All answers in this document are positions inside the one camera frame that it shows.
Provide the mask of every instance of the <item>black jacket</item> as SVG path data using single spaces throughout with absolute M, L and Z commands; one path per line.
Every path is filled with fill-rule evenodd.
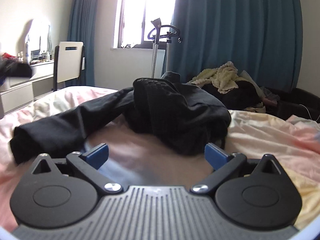
M 206 143 L 223 139 L 231 122 L 228 110 L 214 96 L 181 84 L 178 74 L 166 73 L 164 79 L 140 78 L 131 88 L 16 127 L 10 141 L 15 162 L 40 153 L 65 157 L 120 114 L 133 131 L 154 134 L 182 155 L 202 153 Z

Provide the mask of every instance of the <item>bed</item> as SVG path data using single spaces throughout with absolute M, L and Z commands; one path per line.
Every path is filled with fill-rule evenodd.
M 32 161 L 16 167 L 8 142 L 14 127 L 58 114 L 79 104 L 115 92 L 94 87 L 58 90 L 0 120 L 0 226 L 17 227 L 9 207 L 10 196 Z M 276 156 L 302 196 L 303 206 L 295 223 L 303 229 L 320 214 L 320 126 L 292 116 L 287 121 L 271 115 L 230 111 L 225 150 L 248 158 Z M 109 146 L 109 160 L 100 171 L 120 184 L 184 185 L 191 187 L 212 172 L 203 155 L 177 155 L 153 135 L 136 134 L 123 116 L 89 137 L 86 147 Z

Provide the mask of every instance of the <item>garment steamer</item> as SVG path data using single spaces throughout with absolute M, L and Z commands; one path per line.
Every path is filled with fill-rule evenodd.
M 182 42 L 182 37 L 180 36 L 180 30 L 176 26 L 173 26 L 173 25 L 161 25 L 160 18 L 151 21 L 151 23 L 154 25 L 155 28 L 153 28 L 149 32 L 148 39 L 152 40 L 152 43 L 153 43 L 153 45 L 152 45 L 153 53 L 152 53 L 152 65 L 151 65 L 151 78 L 154 78 L 155 77 L 157 54 L 158 54 L 158 48 L 159 48 L 159 40 L 162 39 L 162 38 L 167 38 L 166 49 L 165 49 L 166 52 L 167 52 L 167 44 L 168 43 L 170 44 L 172 42 L 171 38 L 178 37 L 178 42 Z M 167 32 L 167 34 L 165 34 L 165 35 L 160 35 L 160 30 L 163 27 L 169 27 L 169 28 L 173 29 L 174 32 Z

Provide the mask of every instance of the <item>black cloth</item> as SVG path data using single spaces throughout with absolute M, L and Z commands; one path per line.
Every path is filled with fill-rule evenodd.
M 6 59 L 0 62 L 0 79 L 6 77 L 32 77 L 32 68 L 27 63 Z
M 169 73 L 167 78 L 174 81 L 178 76 Z M 16 127 L 10 141 L 15 162 L 40 153 L 65 157 L 120 114 L 133 131 L 154 134 L 182 155 L 202 153 L 206 143 L 223 139 L 231 122 L 225 106 L 195 85 L 140 78 L 132 88 Z
M 202 89 L 215 96 L 230 110 L 243 110 L 261 102 L 254 85 L 250 82 L 237 81 L 236 84 L 238 88 L 234 88 L 226 94 L 219 93 L 212 84 L 204 85 Z

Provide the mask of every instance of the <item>white chair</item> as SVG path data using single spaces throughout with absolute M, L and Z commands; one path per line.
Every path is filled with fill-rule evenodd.
M 56 46 L 53 67 L 53 91 L 57 91 L 58 83 L 71 79 L 76 79 L 76 85 L 80 85 L 84 53 L 83 42 L 61 41 Z

